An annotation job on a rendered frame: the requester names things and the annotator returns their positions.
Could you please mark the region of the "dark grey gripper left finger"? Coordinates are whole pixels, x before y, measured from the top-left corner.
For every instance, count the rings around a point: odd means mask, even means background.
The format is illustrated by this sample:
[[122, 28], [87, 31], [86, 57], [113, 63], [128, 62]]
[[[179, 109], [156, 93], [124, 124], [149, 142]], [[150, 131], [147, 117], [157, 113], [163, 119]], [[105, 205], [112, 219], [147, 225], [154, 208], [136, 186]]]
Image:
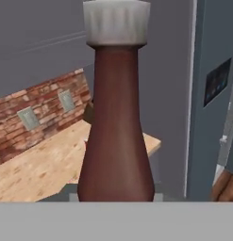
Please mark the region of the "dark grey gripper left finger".
[[42, 201], [78, 201], [77, 184], [67, 184], [59, 193], [46, 197]]

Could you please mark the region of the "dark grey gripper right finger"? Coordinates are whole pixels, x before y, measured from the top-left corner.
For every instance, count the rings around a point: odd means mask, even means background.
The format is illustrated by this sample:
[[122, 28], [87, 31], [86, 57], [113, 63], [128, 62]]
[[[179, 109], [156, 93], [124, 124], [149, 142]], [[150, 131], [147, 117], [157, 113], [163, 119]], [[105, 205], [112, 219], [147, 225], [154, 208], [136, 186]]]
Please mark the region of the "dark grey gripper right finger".
[[164, 199], [164, 195], [163, 195], [162, 183], [156, 183], [155, 184], [154, 202], [163, 201], [163, 199]]

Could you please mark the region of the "dark red ketchup bottle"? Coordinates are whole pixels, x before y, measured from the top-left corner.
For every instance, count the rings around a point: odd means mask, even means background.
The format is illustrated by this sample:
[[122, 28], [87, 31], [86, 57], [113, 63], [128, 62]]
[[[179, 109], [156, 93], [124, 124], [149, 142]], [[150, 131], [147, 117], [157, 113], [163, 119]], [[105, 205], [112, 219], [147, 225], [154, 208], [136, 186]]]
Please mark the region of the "dark red ketchup bottle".
[[141, 130], [138, 51], [151, 4], [89, 0], [86, 42], [95, 50], [92, 127], [79, 177], [81, 201], [151, 201], [155, 187]]

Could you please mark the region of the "grey fridge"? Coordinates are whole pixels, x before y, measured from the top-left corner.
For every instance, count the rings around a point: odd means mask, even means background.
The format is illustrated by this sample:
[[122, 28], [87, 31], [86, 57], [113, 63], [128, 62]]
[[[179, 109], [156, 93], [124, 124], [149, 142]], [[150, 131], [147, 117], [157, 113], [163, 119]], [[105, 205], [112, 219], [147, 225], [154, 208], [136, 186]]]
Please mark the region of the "grey fridge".
[[208, 201], [233, 89], [233, 0], [147, 0], [140, 51], [141, 125], [168, 201]]

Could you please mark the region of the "dark brown object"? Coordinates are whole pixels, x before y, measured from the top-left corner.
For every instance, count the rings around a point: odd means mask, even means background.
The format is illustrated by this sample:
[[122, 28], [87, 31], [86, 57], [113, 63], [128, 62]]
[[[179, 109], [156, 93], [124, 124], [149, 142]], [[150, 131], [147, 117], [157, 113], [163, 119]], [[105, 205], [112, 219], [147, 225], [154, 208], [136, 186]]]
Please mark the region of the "dark brown object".
[[92, 123], [92, 119], [93, 119], [93, 102], [88, 102], [85, 107], [83, 120], [87, 123]]

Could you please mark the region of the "grey wall outlet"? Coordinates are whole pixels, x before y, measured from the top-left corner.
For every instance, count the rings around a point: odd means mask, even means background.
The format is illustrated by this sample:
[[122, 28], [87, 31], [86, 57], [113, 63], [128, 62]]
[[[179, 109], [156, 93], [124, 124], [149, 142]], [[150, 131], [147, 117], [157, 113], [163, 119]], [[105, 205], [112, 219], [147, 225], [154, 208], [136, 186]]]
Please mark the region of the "grey wall outlet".
[[71, 111], [75, 108], [74, 100], [72, 98], [70, 90], [64, 90], [59, 95], [58, 98], [65, 112]]
[[27, 131], [31, 131], [40, 125], [31, 106], [18, 111], [17, 115]]

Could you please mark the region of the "grey wall cupboards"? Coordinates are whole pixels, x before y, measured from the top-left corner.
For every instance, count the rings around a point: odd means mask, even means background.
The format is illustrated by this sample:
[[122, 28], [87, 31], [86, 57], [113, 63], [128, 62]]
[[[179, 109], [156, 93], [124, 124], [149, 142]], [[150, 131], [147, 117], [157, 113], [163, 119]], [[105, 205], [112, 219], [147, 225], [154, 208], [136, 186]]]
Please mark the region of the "grey wall cupboards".
[[92, 63], [83, 0], [0, 0], [0, 98]]

